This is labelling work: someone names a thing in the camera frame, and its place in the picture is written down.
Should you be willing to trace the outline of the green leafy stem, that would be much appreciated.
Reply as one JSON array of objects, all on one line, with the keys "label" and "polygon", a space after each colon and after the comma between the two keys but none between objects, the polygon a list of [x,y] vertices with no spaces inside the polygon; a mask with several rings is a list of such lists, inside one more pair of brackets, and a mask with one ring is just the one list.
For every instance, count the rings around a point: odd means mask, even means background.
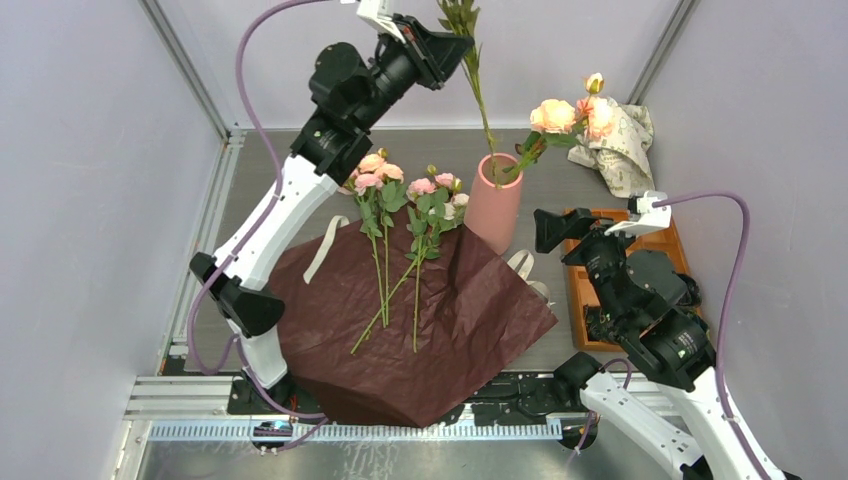
[{"label": "green leafy stem", "polygon": [[502,183],[498,178],[497,163],[495,159],[497,143],[489,124],[487,109],[483,97],[480,76],[481,46],[477,43],[475,34],[481,8],[475,5],[474,0],[439,0],[437,5],[443,14],[443,18],[439,20],[441,26],[456,35],[468,36],[474,41],[474,45],[463,59],[463,72],[469,83],[481,116],[483,131],[490,154],[490,166],[488,167],[489,178],[495,185],[495,188],[500,189],[502,187]]}]

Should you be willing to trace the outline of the cream printed ribbon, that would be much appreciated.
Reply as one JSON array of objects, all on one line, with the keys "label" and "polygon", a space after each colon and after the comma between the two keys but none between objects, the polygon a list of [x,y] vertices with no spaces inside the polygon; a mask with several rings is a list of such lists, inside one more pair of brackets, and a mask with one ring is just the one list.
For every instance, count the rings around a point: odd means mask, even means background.
[{"label": "cream printed ribbon", "polygon": [[535,265],[534,255],[526,249],[515,252],[507,265],[548,305],[551,305],[551,293],[546,284],[530,278]]}]

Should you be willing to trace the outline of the peach rose stem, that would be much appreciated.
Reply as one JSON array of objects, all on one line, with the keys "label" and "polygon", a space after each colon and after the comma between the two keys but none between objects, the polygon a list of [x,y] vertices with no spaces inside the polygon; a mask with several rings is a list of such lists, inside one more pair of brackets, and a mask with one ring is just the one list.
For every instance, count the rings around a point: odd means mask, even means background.
[{"label": "peach rose stem", "polygon": [[517,144],[519,158],[512,165],[498,166],[495,173],[516,180],[525,169],[538,162],[551,147],[573,148],[600,140],[613,129],[614,110],[601,96],[605,78],[600,72],[583,81],[587,96],[572,105],[566,100],[546,99],[530,113],[530,133]]}]

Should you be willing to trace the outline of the pink artificial flower bouquet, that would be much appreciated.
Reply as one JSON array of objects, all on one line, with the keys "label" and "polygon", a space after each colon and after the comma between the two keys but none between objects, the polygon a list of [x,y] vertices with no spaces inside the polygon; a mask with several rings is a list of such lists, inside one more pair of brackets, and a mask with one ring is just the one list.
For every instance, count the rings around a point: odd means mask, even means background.
[{"label": "pink artificial flower bouquet", "polygon": [[[361,214],[360,231],[370,241],[378,280],[380,306],[351,351],[370,338],[376,324],[391,323],[391,302],[408,279],[414,280],[412,349],[419,350],[419,315],[423,265],[441,257],[442,237],[464,223],[469,195],[457,175],[430,165],[426,175],[407,182],[402,168],[380,149],[365,155],[340,191],[354,198]],[[392,276],[390,235],[405,223],[412,235],[402,273]]]}]

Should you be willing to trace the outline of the dark red wrapping paper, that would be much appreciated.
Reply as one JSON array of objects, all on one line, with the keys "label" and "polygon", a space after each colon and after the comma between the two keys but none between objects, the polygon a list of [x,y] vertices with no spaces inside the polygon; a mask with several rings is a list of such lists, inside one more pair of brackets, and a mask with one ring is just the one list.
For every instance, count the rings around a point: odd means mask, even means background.
[{"label": "dark red wrapping paper", "polygon": [[[392,276],[409,265],[412,235],[390,235]],[[285,251],[270,274],[285,310],[282,354],[296,386],[332,421],[426,427],[469,398],[556,325],[547,303],[483,240],[465,227],[442,237],[441,257],[421,274],[419,350],[412,349],[414,280],[391,302],[391,323],[376,324],[353,353],[380,306],[369,239],[358,223],[341,228],[310,284],[303,273],[318,249],[311,240]]]}]

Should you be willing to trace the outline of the short cream ribbon strip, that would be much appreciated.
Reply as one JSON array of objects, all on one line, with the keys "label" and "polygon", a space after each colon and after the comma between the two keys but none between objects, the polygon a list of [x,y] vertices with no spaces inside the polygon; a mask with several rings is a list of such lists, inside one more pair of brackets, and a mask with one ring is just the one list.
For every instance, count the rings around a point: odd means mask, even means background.
[{"label": "short cream ribbon strip", "polygon": [[313,256],[312,261],[310,262],[309,266],[306,268],[306,270],[303,273],[302,278],[303,278],[303,281],[304,281],[305,284],[310,284],[313,277],[315,276],[317,271],[320,269],[321,265],[323,264],[324,260],[326,259],[327,255],[328,255],[331,247],[333,246],[337,231],[340,228],[343,228],[343,227],[345,227],[349,224],[350,224],[349,218],[347,216],[344,216],[344,215],[335,215],[330,220],[330,222],[329,222],[329,224],[328,224],[328,226],[325,230],[323,239],[321,240],[321,243],[320,243],[318,249],[316,250],[316,252]]}]

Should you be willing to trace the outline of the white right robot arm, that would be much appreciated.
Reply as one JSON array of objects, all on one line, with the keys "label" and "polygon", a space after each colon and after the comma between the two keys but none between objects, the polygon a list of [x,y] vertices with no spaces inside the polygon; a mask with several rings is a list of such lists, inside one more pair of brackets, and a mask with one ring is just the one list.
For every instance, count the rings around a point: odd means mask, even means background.
[{"label": "white right robot arm", "polygon": [[614,222],[585,208],[534,212],[535,248],[548,253],[576,241],[562,262],[585,269],[601,309],[598,335],[672,403],[680,429],[619,384],[585,353],[554,372],[555,396],[567,410],[583,407],[611,422],[673,479],[789,479],[755,441],[741,442],[745,422],[725,413],[731,401],[716,382],[716,351],[703,320],[679,306],[688,287],[668,255],[629,252],[638,237],[667,229],[669,207],[640,207]]}]

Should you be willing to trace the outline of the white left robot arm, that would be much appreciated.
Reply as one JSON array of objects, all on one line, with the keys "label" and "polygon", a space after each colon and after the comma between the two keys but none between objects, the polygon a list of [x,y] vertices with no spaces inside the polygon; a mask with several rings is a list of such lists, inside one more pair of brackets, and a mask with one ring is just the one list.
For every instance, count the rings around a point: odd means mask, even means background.
[{"label": "white left robot arm", "polygon": [[468,35],[429,31],[412,16],[389,22],[398,32],[379,34],[369,61],[345,42],[321,51],[309,80],[316,110],[290,155],[276,160],[277,180],[224,245],[190,262],[240,341],[256,382],[253,400],[269,413],[292,397],[277,331],[285,305],[267,286],[278,258],[368,153],[371,127],[414,85],[442,88],[474,45]]}]

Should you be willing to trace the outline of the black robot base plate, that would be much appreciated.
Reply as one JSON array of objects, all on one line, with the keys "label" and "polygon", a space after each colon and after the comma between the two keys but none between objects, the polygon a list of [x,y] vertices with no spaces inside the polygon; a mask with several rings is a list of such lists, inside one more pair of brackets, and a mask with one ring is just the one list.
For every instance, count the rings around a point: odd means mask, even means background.
[{"label": "black robot base plate", "polygon": [[[577,396],[571,397],[552,372],[500,373],[475,391],[462,404],[457,404],[438,417],[434,425],[454,425],[463,414],[470,415],[474,426],[537,425],[544,420],[588,414]],[[231,383],[226,413],[231,415],[281,414],[261,397],[246,374]],[[292,380],[284,380],[269,394],[283,407],[300,414],[323,413],[317,400]]]}]

